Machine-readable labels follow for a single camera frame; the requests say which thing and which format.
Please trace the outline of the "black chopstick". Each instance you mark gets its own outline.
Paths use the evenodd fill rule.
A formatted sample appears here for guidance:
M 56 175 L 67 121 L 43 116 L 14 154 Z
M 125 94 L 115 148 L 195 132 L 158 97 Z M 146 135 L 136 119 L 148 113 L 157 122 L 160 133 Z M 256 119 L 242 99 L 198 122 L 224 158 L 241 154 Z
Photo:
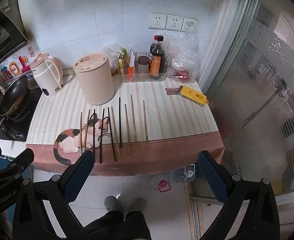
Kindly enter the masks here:
M 104 117 L 105 117 L 105 109 L 103 109 L 103 115 L 101 118 L 101 131 L 100 131 L 100 147 L 99 147 L 99 163 L 103 162 L 103 131 L 104 131 Z
M 95 109 L 94 109 L 94 112 L 93 112 L 93 154 L 94 154 L 94 157 L 95 157 Z
M 121 97 L 119 97 L 119 145 L 122 148 L 122 105 Z
M 113 140 L 113 132 L 112 132 L 112 120 L 111 120 L 111 115 L 110 115 L 110 108 L 107 107 L 107 112 L 108 112 L 108 120 L 109 120 L 109 126 L 110 126 L 110 138 L 111 138 L 111 145 L 112 145 L 112 152 L 113 152 L 113 159 L 116 162 L 116 151 L 114 148 L 114 140 Z

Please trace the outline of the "light wooden chopstick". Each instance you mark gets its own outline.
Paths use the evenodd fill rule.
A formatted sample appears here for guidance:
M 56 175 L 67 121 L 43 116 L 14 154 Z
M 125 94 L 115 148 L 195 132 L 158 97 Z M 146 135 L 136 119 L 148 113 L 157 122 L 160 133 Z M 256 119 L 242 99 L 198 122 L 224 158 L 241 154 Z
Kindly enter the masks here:
M 146 119 L 145 100 L 143 100 L 143 113 L 144 113 L 144 129 L 145 129 L 146 148 L 149 149 L 149 139 L 148 139 L 148 127 L 147 127 L 147 119 Z
M 89 123 L 89 120 L 90 120 L 90 113 L 91 113 L 91 109 L 88 110 L 88 114 L 87 114 L 87 121 L 86 121 L 86 128 L 85 128 L 85 140 L 84 140 L 85 150 L 87 148 L 87 134 L 88 134 L 88 123 Z
M 82 116 L 82 112 L 81 112 L 81 114 L 80 114 L 80 133 L 79 133 L 79 136 L 80 136 L 80 152 L 81 152 L 81 154 L 83 153 L 83 151 L 82 151 L 82 118 L 83 116 Z
M 117 155 L 118 155 L 118 158 L 121 158 L 113 107 L 111 107 L 111 112 L 112 112 L 112 124 L 113 124 L 113 129 L 114 129 L 114 137 L 115 137 L 115 142 L 116 142 Z
M 129 118 L 127 113 L 127 105 L 125 107 L 125 118 L 126 118 L 126 130 L 127 130 L 127 143 L 128 143 L 128 154 L 131 155 L 131 141 L 130 141 L 130 129 L 129 129 Z
M 134 110 L 132 94 L 131 94 L 131 113 L 132 113 L 132 124 L 133 124 L 133 131 L 134 131 L 134 140 L 136 142 L 137 141 L 137 131 L 136 131 L 135 110 Z

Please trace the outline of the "plastic container under table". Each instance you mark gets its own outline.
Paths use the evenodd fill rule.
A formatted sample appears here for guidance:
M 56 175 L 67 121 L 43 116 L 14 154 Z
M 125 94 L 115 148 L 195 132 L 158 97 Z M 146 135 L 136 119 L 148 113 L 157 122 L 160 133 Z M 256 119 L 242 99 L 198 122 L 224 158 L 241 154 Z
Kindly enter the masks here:
M 191 183 L 195 178 L 195 164 L 177 169 L 172 173 L 172 180 L 176 183 Z

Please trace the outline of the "black induction cooktop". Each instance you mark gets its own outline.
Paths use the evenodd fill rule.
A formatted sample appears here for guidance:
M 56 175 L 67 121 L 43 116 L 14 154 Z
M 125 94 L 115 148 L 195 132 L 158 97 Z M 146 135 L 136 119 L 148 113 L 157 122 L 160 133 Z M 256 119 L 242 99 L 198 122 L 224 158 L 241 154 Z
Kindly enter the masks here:
M 33 115 L 40 100 L 40 88 L 30 89 L 20 108 L 5 119 L 0 128 L 0 139 L 26 142 Z

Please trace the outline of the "grey left slipper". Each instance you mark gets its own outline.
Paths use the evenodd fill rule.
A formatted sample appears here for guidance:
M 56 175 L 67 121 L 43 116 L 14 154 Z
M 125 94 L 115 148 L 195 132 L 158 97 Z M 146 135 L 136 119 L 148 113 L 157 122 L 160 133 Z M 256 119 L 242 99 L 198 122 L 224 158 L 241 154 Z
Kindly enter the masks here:
M 108 212 L 119 211 L 122 212 L 122 206 L 118 199 L 114 196 L 108 196 L 104 200 L 105 208 Z

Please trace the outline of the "plastic container red lid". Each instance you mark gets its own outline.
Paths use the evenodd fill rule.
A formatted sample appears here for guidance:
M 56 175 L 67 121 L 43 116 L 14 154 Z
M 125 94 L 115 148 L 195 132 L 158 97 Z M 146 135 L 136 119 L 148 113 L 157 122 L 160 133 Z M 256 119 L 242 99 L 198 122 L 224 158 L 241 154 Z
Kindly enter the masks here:
M 165 193 L 171 190 L 170 179 L 166 174 L 152 176 L 149 180 L 149 185 L 153 190 L 159 193 Z

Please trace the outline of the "person black trousers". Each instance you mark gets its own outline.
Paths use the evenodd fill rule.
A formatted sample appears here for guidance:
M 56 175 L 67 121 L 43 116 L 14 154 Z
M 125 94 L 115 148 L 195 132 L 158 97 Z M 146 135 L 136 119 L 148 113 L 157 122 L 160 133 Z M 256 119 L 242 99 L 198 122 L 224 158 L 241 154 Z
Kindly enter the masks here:
M 91 239 L 151 239 L 140 211 L 131 211 L 126 216 L 120 211 L 110 211 L 86 225 L 84 230 Z

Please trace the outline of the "black frying pan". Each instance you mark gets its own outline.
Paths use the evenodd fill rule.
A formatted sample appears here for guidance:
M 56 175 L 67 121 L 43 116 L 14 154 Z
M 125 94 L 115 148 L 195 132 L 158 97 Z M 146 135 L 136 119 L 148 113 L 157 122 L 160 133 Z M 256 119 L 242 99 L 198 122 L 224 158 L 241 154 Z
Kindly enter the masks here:
M 20 76 L 8 87 L 0 102 L 0 129 L 3 121 L 18 110 L 28 90 L 29 81 L 25 75 Z

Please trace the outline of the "striped cat tablecloth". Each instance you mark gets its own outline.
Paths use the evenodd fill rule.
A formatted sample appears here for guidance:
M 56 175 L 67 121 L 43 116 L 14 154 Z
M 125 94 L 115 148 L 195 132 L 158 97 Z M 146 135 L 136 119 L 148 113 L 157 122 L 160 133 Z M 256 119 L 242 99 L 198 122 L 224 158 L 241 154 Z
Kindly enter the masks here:
M 209 107 L 167 93 L 178 82 L 123 83 L 119 77 L 114 82 L 114 97 L 101 106 L 86 101 L 75 76 L 66 77 L 56 96 L 40 97 L 26 140 L 34 167 L 62 173 L 66 165 L 54 156 L 55 140 L 64 130 L 79 128 L 91 113 L 110 117 L 112 126 L 112 136 L 104 136 L 95 151 L 93 175 L 164 173 L 195 163 L 203 150 L 222 161 L 225 148 Z

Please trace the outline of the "yellow knife sharpener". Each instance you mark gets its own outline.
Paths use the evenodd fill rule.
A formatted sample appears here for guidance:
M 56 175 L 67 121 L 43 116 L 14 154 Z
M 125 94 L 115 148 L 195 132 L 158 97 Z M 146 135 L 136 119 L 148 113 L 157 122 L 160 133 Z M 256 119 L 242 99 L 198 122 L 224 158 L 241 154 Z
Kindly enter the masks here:
M 207 96 L 188 86 L 180 85 L 176 94 L 202 107 L 209 104 Z

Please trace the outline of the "clear plastic organizer tray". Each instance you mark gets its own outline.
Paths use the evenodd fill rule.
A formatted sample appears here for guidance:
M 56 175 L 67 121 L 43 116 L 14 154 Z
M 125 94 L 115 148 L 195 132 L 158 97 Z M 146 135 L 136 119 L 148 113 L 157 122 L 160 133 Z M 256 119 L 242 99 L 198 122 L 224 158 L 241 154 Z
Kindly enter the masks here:
M 126 60 L 124 55 L 118 56 L 118 74 L 122 82 L 162 82 L 166 78 L 166 73 L 158 73 L 157 77 L 150 73 L 151 59 L 149 53 L 134 52 L 134 66 L 130 67 L 132 62 Z

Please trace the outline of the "yellow seasoning box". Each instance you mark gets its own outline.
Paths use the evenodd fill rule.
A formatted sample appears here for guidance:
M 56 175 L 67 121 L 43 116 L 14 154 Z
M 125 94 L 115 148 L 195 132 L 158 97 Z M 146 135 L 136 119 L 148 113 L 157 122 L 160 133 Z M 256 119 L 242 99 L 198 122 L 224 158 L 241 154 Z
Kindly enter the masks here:
M 117 55 L 117 60 L 118 60 L 118 72 L 120 75 L 124 75 L 124 55 L 119 52 Z

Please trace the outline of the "brown lid spice jar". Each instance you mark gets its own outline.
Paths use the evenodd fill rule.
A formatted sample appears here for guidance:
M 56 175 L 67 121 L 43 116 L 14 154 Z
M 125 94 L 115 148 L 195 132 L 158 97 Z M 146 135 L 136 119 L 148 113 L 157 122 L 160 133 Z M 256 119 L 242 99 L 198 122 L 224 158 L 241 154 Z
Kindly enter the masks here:
M 139 56 L 137 60 L 138 73 L 148 74 L 149 64 L 150 64 L 150 59 L 147 56 L 145 55 Z

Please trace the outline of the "clear plastic bag right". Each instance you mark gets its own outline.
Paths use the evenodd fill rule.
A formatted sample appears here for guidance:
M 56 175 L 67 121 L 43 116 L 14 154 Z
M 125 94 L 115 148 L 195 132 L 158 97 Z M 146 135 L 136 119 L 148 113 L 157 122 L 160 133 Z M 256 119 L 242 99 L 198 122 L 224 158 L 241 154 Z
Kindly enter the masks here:
M 172 80 L 191 83 L 200 74 L 199 35 L 186 31 L 180 35 L 166 33 L 163 49 L 167 64 L 166 76 Z

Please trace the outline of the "white wall socket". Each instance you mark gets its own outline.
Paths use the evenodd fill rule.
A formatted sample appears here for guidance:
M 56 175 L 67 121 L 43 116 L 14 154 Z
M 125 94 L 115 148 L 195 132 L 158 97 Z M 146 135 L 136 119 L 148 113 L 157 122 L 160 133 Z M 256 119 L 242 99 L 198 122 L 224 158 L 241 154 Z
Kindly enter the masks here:
M 167 22 L 166 14 L 157 14 L 157 13 L 149 14 L 149 22 L 148 22 L 149 29 L 164 30 L 166 22 Z
M 172 31 L 181 31 L 183 19 L 184 18 L 182 16 L 168 15 L 165 29 Z
M 194 33 L 196 32 L 199 21 L 193 18 L 184 17 L 182 24 L 182 32 Z

